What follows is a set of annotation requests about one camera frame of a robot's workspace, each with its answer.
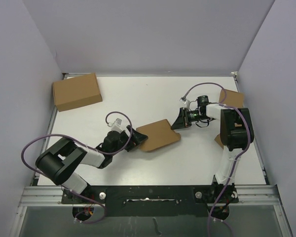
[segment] brown box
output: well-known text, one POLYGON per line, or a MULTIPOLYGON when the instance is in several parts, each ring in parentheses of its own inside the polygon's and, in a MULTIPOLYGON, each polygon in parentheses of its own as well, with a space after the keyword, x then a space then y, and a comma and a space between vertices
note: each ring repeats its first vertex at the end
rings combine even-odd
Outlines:
MULTIPOLYGON (((239 93, 239 92, 232 91, 232 90, 226 90, 226 92, 227 92, 227 97, 226 97, 225 101, 223 102, 223 104, 226 104, 229 106, 234 106, 236 108, 243 107, 243 101, 245 98, 243 93, 239 93)), ((221 90, 221 94, 219 96, 219 101, 221 101, 223 99, 223 97, 224 97, 224 91, 221 90)), ((215 141, 220 145, 221 148, 223 148, 220 134, 218 134, 215 137, 215 141)))
POLYGON ((102 101, 95 73, 53 83, 54 102, 59 111, 72 110, 102 101))
POLYGON ((181 135, 171 129, 166 119, 138 127, 136 130, 148 136, 139 147, 143 152, 156 150, 181 139, 181 135))

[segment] gray floor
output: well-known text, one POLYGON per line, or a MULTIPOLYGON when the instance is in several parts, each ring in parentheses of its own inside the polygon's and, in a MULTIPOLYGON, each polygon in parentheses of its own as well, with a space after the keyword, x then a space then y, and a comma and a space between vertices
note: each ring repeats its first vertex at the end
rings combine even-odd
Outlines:
MULTIPOLYGON (((207 218, 177 217, 110 217, 98 224, 74 224, 71 207, 28 207, 21 237, 206 237, 207 218)), ((95 216, 102 214, 99 207, 95 216)), ((272 205, 231 206, 227 222, 235 237, 281 237, 272 205)), ((222 223, 211 224, 212 237, 230 237, 222 223)))

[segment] gray wall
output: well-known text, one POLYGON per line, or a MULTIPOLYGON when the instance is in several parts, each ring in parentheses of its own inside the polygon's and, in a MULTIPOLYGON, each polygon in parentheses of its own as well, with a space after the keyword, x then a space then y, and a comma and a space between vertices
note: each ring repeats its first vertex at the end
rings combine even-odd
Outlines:
POLYGON ((268 176, 296 236, 296 0, 276 0, 239 71, 268 176))
POLYGON ((23 0, 62 72, 229 75, 273 0, 23 0))
MULTIPOLYGON (((46 132, 51 83, 62 75, 21 0, 0 0, 0 237, 8 236, 30 172, 22 147, 46 132)), ((27 152, 33 164, 41 144, 27 152)))

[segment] white tabletop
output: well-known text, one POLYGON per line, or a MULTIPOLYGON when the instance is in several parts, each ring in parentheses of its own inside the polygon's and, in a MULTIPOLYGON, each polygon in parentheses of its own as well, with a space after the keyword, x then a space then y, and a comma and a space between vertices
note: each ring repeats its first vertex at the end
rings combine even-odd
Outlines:
MULTIPOLYGON (((111 111, 125 113, 133 127, 167 119, 172 124, 183 104, 179 99, 193 85, 216 82, 229 90, 237 91, 232 77, 103 77, 98 78, 103 102, 82 108, 58 112, 52 133, 72 136, 89 146, 103 141, 110 128, 105 116, 111 111)), ((193 89, 189 100, 208 95, 210 102, 217 102, 220 88, 202 85, 193 89)), ((119 115, 111 115, 109 121, 119 115)), ((159 150, 145 153, 139 149, 122 151, 104 169, 79 165, 76 169, 90 185, 210 185, 222 158, 222 149, 214 141, 220 131, 220 122, 213 121, 206 128, 193 125, 177 130, 181 141, 159 150)), ((59 138, 52 137, 49 145, 59 138)), ((254 144, 242 155, 235 176, 237 185, 264 185, 254 144)), ((38 185, 54 185, 41 176, 38 185)))

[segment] wire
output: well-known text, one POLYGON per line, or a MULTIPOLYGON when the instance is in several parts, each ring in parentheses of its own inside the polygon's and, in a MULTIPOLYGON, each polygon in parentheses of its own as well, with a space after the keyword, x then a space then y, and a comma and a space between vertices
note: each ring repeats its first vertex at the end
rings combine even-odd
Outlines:
MULTIPOLYGON (((34 172, 37 172, 37 173, 39 173, 39 174, 45 176, 43 172, 41 172, 40 170, 35 169, 35 168, 31 167, 29 164, 27 164, 27 162, 25 161, 25 158, 24 158, 24 153, 25 153, 26 149, 27 149, 30 145, 32 145, 33 143, 35 143, 35 142, 37 142, 37 141, 39 141, 39 140, 41 140, 41 139, 47 138, 47 137, 65 137, 65 138, 69 138, 69 139, 73 140, 74 142, 76 142, 76 143, 78 143, 78 144, 80 144, 80 145, 82 145, 82 146, 86 146, 88 149, 93 150, 93 151, 96 151, 96 152, 98 152, 98 153, 101 153, 101 154, 104 154, 104 155, 116 155, 117 153, 119 153, 120 151, 122 151, 122 150, 127 146, 127 144, 129 143, 129 141, 130 141, 130 139, 131 139, 131 136, 132 136, 133 125, 132 125, 132 122, 131 122, 131 120, 129 119, 129 117, 128 117, 127 115, 125 115, 125 114, 123 114, 123 113, 121 113, 121 112, 118 112, 118 111, 113 111, 113 112, 110 112, 110 113, 107 114, 107 116, 105 117, 105 122, 106 122, 107 124, 108 124, 108 117, 109 117, 111 114, 121 114, 121 115, 123 115, 125 118, 127 118, 128 122, 129 122, 129 125, 130 125, 130 128, 131 128, 131 129, 130 129, 130 135, 129 135, 129 138, 128 138, 127 142, 126 142, 125 145, 124 145, 121 149, 119 149, 118 151, 116 151, 116 152, 112 152, 112 153, 101 152, 101 151, 98 151, 98 150, 95 149, 95 148, 92 148, 92 147, 90 147, 90 146, 88 146, 88 145, 86 145, 86 144, 83 144, 82 142, 76 140, 75 138, 73 138, 73 137, 71 137, 71 136, 67 136, 67 135, 64 135, 64 134, 48 134, 48 135, 40 136, 40 137, 38 137, 38 138, 32 140, 31 142, 29 142, 28 144, 26 144, 26 145, 24 146, 24 148, 22 149, 22 152, 21 152, 21 161, 22 161, 22 163, 23 163, 27 168, 29 168, 30 170, 32 170, 32 171, 34 171, 34 172)), ((61 185, 61 187, 62 187, 62 189, 64 188, 64 189, 69 190, 68 188, 66 188, 66 187, 63 186, 63 185, 61 185)), ((79 197, 79 198, 82 198, 82 199, 87 200, 87 201, 89 201, 89 202, 91 202, 91 203, 94 203, 94 204, 100 205, 100 206, 104 209, 104 214, 103 214, 103 216, 100 217, 99 219, 97 219, 97 220, 95 220, 95 221, 81 221, 82 223, 84 223, 84 224, 94 224, 94 223, 97 223, 97 222, 99 222, 99 221, 101 221, 101 220, 103 220, 103 219, 105 218, 106 213, 107 213, 107 208, 106 208, 102 203, 97 202, 97 201, 95 201, 95 200, 92 200, 92 199, 90 199, 90 198, 88 198, 88 197, 82 196, 82 195, 76 193, 76 192, 73 191, 73 190, 70 190, 70 192, 71 192, 73 195, 75 195, 75 196, 77 196, 77 197, 79 197)))
POLYGON ((219 86, 219 87, 223 90, 223 92, 224 92, 224 97, 223 97, 223 99, 220 101, 220 103, 224 102, 225 99, 226 99, 226 97, 227 97, 227 91, 226 91, 226 89, 223 88, 221 85, 219 85, 219 84, 217 84, 217 83, 214 83, 214 82, 203 82, 203 83, 199 83, 199 84, 196 84, 196 85, 192 86, 192 87, 191 87, 191 88, 185 93, 185 95, 183 96, 183 98, 186 98, 187 95, 190 93, 190 91, 191 91, 192 89, 194 89, 195 87, 197 87, 197 86, 199 86, 199 85, 207 85, 207 84, 209 84, 209 85, 216 85, 216 86, 219 86))
POLYGON ((209 216, 208 216, 208 220, 207 220, 207 235, 208 235, 208 237, 211 236, 211 233, 210 233, 210 223, 211 222, 210 221, 211 221, 211 218, 212 218, 213 210, 214 210, 217 202, 220 200, 222 194, 224 193, 224 191, 226 190, 226 188, 227 188, 227 186, 228 186, 228 184, 230 182, 230 178, 231 178, 231 176, 232 176, 232 174, 233 174, 233 172, 235 170, 237 160, 249 149, 249 146, 250 146, 250 130, 249 130, 249 126, 248 126, 245 118, 241 114, 241 112, 236 107, 233 107, 233 106, 226 106, 226 105, 223 105, 223 104, 219 104, 219 105, 222 106, 222 107, 225 107, 227 109, 234 109, 238 113, 238 115, 240 116, 240 118, 243 121, 243 124, 244 124, 244 126, 246 128, 246 131, 247 131, 247 141, 248 141, 248 143, 247 143, 246 148, 235 157, 235 161, 233 162, 233 165, 232 165, 232 168, 231 168, 231 172, 230 172, 229 178, 227 179, 227 182, 226 182, 225 186, 222 188, 222 191, 219 193, 218 197, 216 198, 216 200, 215 200, 215 202, 214 202, 214 204, 213 204, 213 206, 212 206, 212 208, 211 208, 211 210, 209 212, 209 216))

